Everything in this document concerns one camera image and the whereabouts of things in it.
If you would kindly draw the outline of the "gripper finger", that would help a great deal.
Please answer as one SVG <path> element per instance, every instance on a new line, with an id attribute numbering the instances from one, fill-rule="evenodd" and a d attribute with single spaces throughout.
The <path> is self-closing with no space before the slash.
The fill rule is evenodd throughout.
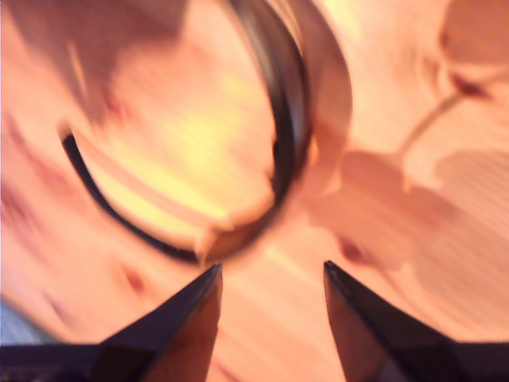
<path id="1" fill-rule="evenodd" d="M 339 268 L 324 263 L 324 293 L 346 381 L 456 381 L 446 340 Z"/>
<path id="2" fill-rule="evenodd" d="M 215 264 L 101 344 L 96 381 L 205 381 L 218 333 L 222 266 Z"/>

